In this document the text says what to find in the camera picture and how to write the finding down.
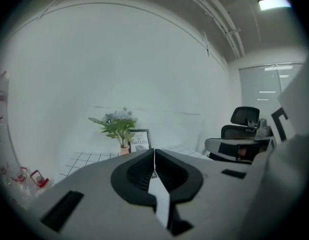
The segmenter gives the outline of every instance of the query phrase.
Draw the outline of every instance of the ceiling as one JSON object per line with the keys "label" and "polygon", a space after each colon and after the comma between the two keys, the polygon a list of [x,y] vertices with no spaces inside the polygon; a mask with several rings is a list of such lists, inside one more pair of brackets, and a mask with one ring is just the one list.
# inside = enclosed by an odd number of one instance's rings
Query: ceiling
{"label": "ceiling", "polygon": [[305,45],[303,31],[291,8],[261,11],[258,0],[219,1],[236,28],[241,29],[239,35],[246,53],[266,48]]}
{"label": "ceiling", "polygon": [[[32,15],[34,11],[44,11],[53,0],[33,0],[32,8],[23,13]],[[213,19],[205,15],[194,1],[188,0],[144,0],[157,4],[178,15],[199,31],[206,32],[207,39],[228,62],[235,55],[224,34]],[[260,49],[304,45],[304,37],[298,20],[291,8],[275,8],[261,11],[258,0],[219,0],[228,12],[236,28],[240,28],[240,38],[246,54]]]}

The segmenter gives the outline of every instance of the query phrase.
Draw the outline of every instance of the white tiled surface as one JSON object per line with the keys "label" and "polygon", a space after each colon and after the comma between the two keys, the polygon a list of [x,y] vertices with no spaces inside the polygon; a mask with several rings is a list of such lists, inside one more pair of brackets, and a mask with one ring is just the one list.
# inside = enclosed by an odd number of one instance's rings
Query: white tiled surface
{"label": "white tiled surface", "polygon": [[[166,146],[160,148],[161,150],[169,150],[173,151],[185,156],[191,156],[194,158],[199,159],[206,159],[206,160],[212,160],[209,157],[202,155],[199,152],[196,152],[193,149],[186,148],[185,146],[179,144],[179,145],[173,145],[173,146]],[[64,178],[75,172],[76,170],[91,165],[96,162],[104,161],[111,158],[118,157],[118,153],[88,153],[88,152],[78,152],[74,153],[71,158],[66,162],[66,164],[61,167],[58,175],[56,176],[54,184],[57,184],[58,182],[62,181]]]}
{"label": "white tiled surface", "polygon": [[169,151],[173,151],[173,152],[177,152],[179,154],[182,155],[186,155],[186,156],[190,156],[190,157],[194,157],[194,158],[200,158],[200,159],[206,159],[206,160],[212,160],[211,158],[193,150],[190,148],[187,148],[181,144],[179,145],[173,145],[173,146],[166,146],[166,147],[162,147],[160,148],[161,150],[169,150]]}

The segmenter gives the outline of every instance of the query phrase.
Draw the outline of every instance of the office chair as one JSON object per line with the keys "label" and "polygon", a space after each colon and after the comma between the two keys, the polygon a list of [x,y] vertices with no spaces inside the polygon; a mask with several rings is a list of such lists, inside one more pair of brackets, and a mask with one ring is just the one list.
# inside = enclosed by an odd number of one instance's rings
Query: office chair
{"label": "office chair", "polygon": [[236,125],[225,125],[221,129],[221,138],[253,138],[257,133],[260,110],[251,106],[237,107],[230,122]]}

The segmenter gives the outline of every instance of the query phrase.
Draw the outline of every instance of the framed sign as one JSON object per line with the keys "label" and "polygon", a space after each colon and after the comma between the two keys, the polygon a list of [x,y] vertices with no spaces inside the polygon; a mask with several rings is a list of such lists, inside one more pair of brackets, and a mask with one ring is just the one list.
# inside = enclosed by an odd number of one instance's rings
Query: framed sign
{"label": "framed sign", "polygon": [[149,130],[130,130],[130,133],[135,133],[132,142],[128,142],[129,152],[151,149]]}

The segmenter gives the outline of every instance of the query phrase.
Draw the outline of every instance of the potted plant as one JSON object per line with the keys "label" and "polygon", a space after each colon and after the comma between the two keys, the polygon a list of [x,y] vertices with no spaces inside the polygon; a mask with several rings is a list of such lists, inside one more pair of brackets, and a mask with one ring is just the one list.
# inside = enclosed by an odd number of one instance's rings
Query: potted plant
{"label": "potted plant", "polygon": [[93,117],[88,118],[90,121],[102,125],[100,127],[102,133],[108,133],[106,136],[111,139],[117,139],[120,143],[120,155],[129,153],[128,142],[133,142],[135,133],[130,133],[129,129],[135,128],[137,119],[133,118],[131,110],[128,111],[126,107],[122,110],[116,110],[114,113],[105,114],[105,116],[99,120]]}

